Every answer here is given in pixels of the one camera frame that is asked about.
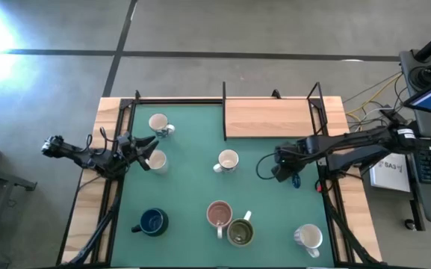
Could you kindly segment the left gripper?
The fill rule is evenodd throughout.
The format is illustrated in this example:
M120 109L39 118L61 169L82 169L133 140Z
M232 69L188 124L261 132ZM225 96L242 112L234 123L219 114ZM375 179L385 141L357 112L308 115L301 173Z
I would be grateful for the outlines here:
M158 144L159 141L156 140L156 136L143 138L120 137L122 155L130 164L137 161L145 171L150 170L147 160L151 157Z

